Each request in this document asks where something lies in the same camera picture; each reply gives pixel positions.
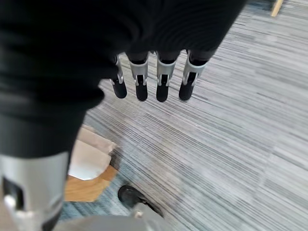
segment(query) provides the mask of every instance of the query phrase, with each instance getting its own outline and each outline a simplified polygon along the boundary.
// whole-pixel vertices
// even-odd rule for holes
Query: white paper
[[[82,141],[76,141],[68,174],[81,180],[91,180],[102,174],[111,157]]]

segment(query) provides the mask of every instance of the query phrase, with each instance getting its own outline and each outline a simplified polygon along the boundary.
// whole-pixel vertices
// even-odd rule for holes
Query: wooden surface
[[[105,172],[93,180],[80,180],[68,176],[65,187],[66,201],[95,201],[102,191],[109,186],[117,170],[109,166]]]

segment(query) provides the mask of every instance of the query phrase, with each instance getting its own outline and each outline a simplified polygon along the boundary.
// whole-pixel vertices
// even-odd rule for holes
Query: robotic hand
[[[0,2],[0,187],[21,230],[53,229],[70,154],[109,78],[126,96],[125,52],[137,98],[147,98],[148,51],[157,53],[163,102],[175,61],[188,50],[180,99],[188,100],[245,0]]]

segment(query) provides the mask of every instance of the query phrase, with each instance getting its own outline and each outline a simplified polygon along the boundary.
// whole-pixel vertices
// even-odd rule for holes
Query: black fingertip
[[[125,82],[123,81],[122,84],[120,84],[119,82],[115,82],[114,85],[112,85],[115,91],[115,95],[120,98],[120,99],[124,99],[127,96],[127,90],[126,90],[126,86],[125,86]]]
[[[191,83],[188,83],[187,85],[184,85],[183,83],[181,84],[181,88],[179,91],[179,98],[182,101],[187,101],[190,99],[193,93],[193,86]]]
[[[143,84],[136,86],[136,95],[138,100],[145,101],[148,98],[147,86]]]
[[[168,98],[168,90],[169,87],[167,87],[166,85],[161,85],[161,86],[157,86],[157,90],[156,90],[156,98],[159,102],[164,102],[167,100]]]

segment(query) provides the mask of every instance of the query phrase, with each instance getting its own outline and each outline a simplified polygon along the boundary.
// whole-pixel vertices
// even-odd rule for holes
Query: gray carpet
[[[194,89],[178,100],[186,54],[159,103],[150,57],[139,102],[121,57],[128,96],[106,98],[85,123],[118,143],[119,174],[94,203],[65,203],[61,219],[127,214],[129,183],[157,202],[177,231],[304,231],[308,227],[308,1],[286,0],[277,18],[249,4]]]

